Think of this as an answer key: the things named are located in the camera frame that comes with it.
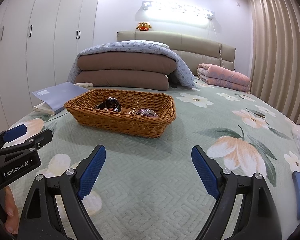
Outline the person's left hand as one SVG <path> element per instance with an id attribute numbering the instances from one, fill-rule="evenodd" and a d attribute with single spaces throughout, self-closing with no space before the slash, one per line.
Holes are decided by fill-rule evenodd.
<path id="1" fill-rule="evenodd" d="M 8 234 L 16 236 L 19 229 L 19 211 L 9 186 L 0 190 L 0 207 L 4 208 L 7 215 L 6 222 L 0 225 L 1 230 L 4 229 L 6 233 L 0 232 L 0 239 L 5 239 Z"/>

